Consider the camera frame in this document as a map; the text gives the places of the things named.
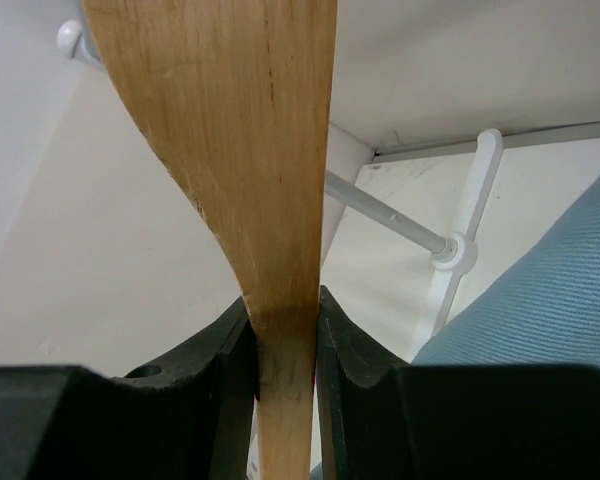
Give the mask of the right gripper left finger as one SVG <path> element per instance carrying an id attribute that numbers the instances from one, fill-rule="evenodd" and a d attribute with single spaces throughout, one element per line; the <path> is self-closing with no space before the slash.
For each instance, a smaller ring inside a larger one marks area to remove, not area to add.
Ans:
<path id="1" fill-rule="evenodd" d="M 124 377 L 0 367 L 0 479 L 242 479 L 255 396 L 242 301 Z"/>

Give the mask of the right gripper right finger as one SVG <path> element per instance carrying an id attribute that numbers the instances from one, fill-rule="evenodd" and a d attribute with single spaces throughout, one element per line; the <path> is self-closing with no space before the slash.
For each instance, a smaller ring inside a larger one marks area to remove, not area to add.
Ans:
<path id="1" fill-rule="evenodd" d="M 320 292 L 327 479 L 600 479 L 600 369 L 414 367 Z"/>

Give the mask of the light blue trousers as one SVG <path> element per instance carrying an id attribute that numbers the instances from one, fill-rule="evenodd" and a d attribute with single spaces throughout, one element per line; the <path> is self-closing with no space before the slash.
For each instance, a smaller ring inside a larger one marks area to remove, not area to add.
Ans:
<path id="1" fill-rule="evenodd" d="M 600 176 L 534 247 L 406 363 L 600 369 Z"/>

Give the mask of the wooden clothes hanger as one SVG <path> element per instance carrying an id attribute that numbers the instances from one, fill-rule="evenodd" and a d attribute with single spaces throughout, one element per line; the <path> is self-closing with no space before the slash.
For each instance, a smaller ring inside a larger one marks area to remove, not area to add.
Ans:
<path id="1" fill-rule="evenodd" d="M 258 350 L 266 479 L 310 471 L 333 1 L 87 1 L 129 115 L 216 237 Z"/>

